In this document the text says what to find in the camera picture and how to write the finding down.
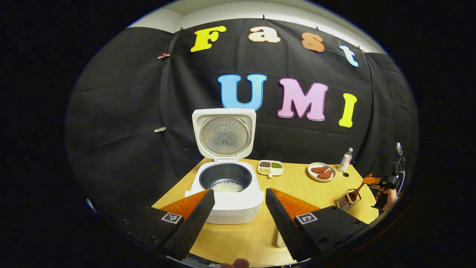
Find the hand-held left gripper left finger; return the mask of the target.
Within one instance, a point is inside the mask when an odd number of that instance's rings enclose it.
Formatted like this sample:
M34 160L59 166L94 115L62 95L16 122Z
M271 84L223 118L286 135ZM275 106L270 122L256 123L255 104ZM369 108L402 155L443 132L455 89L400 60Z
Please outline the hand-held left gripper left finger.
M162 255L183 260L215 205L206 189L161 208L144 208L126 217L126 234Z

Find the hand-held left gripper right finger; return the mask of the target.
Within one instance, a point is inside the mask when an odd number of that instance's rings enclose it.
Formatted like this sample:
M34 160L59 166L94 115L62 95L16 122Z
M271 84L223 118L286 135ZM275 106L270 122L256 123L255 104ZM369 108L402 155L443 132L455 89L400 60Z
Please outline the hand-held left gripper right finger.
M266 206L292 258L298 262L335 251L367 227L336 206L319 208L275 188Z

